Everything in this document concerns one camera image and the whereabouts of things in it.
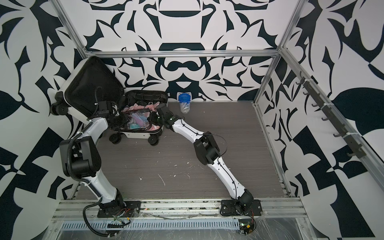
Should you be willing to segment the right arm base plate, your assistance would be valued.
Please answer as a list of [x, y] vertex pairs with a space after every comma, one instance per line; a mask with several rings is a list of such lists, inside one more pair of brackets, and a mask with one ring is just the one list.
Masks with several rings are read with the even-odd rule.
[[263, 212], [261, 202], [253, 200], [249, 206], [241, 205], [235, 200], [221, 200], [220, 215], [230, 216], [261, 216]]

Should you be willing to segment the clear bottle blue cap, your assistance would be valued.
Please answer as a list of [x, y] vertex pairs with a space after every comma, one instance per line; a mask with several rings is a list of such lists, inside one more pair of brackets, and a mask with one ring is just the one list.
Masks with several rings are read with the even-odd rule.
[[182, 93], [178, 96], [180, 110], [183, 114], [187, 114], [190, 111], [191, 99], [191, 95], [188, 93]]

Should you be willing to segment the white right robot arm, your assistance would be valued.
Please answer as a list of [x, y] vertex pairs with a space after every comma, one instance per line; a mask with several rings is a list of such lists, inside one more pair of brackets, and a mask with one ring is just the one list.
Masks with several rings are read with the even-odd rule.
[[254, 197], [251, 192], [243, 186], [225, 164], [223, 154], [214, 134], [201, 132], [190, 126], [183, 118], [174, 115], [166, 104], [156, 107], [161, 123], [169, 130], [180, 134], [189, 140], [195, 149], [196, 156], [201, 164], [208, 166], [222, 181], [228, 190], [230, 197], [235, 202], [235, 207], [240, 213], [251, 208]]

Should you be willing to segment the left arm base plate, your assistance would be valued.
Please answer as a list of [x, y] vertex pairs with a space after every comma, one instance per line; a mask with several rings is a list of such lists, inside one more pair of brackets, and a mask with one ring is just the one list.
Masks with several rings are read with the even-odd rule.
[[140, 213], [141, 201], [124, 201], [123, 204], [108, 203], [100, 204], [98, 211], [98, 218], [112, 218], [118, 217], [133, 217]]

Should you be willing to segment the clear toiletry pouch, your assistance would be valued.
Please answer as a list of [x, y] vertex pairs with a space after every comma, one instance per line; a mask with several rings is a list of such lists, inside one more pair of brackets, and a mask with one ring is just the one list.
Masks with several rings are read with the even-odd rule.
[[151, 111], [149, 109], [140, 109], [123, 112], [126, 118], [121, 126], [123, 131], [144, 132], [152, 128], [152, 122], [149, 120]]

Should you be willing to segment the pink patterned shorts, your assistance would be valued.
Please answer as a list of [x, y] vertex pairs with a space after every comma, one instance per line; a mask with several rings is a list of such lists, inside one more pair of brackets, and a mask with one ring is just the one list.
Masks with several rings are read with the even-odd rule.
[[161, 126], [158, 122], [158, 114], [157, 114], [157, 111], [155, 109], [155, 107], [157, 107], [158, 105], [159, 105], [159, 102], [157, 102], [156, 104], [151, 104], [151, 105], [146, 105], [146, 106], [134, 104], [133, 106], [125, 106], [122, 110], [122, 113], [126, 112], [126, 111], [132, 111], [132, 110], [149, 109], [151, 111], [151, 116], [149, 117], [149, 120], [152, 122], [153, 125], [149, 131], [144, 131], [144, 132], [153, 132], [153, 131], [157, 131], [161, 128]]

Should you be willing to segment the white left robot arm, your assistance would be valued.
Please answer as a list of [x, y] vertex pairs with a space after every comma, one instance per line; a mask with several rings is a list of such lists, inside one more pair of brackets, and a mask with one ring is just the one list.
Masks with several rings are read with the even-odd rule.
[[59, 145], [63, 172], [84, 184], [96, 196], [101, 209], [125, 208], [121, 193], [102, 172], [102, 158], [96, 146], [99, 137], [109, 128], [108, 120], [119, 115], [118, 106], [111, 101], [101, 101], [95, 106], [85, 127]]

